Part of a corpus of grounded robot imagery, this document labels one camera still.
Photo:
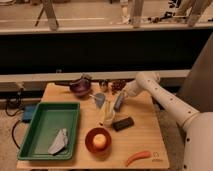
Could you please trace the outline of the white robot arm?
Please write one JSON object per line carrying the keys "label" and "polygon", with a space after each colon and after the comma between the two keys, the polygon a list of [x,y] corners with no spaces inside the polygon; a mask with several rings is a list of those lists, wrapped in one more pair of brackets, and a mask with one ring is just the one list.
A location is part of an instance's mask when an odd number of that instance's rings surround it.
{"label": "white robot arm", "polygon": [[124,92],[135,97],[142,91],[151,96],[186,132],[182,171],[213,171],[213,112],[200,112],[160,86],[155,72],[139,72]]}

